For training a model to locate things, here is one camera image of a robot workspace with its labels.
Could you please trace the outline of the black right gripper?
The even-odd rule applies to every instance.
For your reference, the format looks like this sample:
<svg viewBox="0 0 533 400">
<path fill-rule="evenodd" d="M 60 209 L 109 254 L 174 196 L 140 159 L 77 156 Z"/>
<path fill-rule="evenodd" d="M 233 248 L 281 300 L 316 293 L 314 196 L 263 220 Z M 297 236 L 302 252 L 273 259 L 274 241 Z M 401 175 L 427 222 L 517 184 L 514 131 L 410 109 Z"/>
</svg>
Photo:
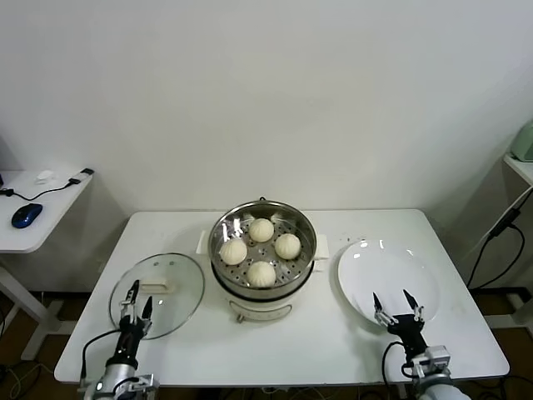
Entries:
<svg viewBox="0 0 533 400">
<path fill-rule="evenodd" d="M 411 308 L 410 313 L 397 315 L 388 314 L 374 292 L 372 294 L 374 304 L 374 318 L 382 326 L 387 327 L 390 334 L 396 335 L 404 345 L 407 358 L 414 358 L 425 352 L 427 344 L 421 331 L 424 327 L 424 307 L 420 306 L 413 295 L 403 290 L 405 299 Z"/>
</svg>

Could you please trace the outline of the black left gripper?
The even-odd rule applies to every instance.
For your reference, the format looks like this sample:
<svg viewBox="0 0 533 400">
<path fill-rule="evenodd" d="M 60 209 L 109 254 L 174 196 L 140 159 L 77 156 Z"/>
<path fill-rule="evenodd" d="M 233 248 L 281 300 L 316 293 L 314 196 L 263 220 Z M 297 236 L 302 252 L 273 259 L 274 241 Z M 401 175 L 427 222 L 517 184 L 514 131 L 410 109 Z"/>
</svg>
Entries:
<svg viewBox="0 0 533 400">
<path fill-rule="evenodd" d="M 120 336 L 118 339 L 118 356 L 121 358 L 134 358 L 140 341 L 144 337 L 144 329 L 152 325 L 153 300 L 147 298 L 142 314 L 137 318 L 137 295 L 140 282 L 135 280 L 127 291 L 126 298 L 120 302 Z"/>
</svg>

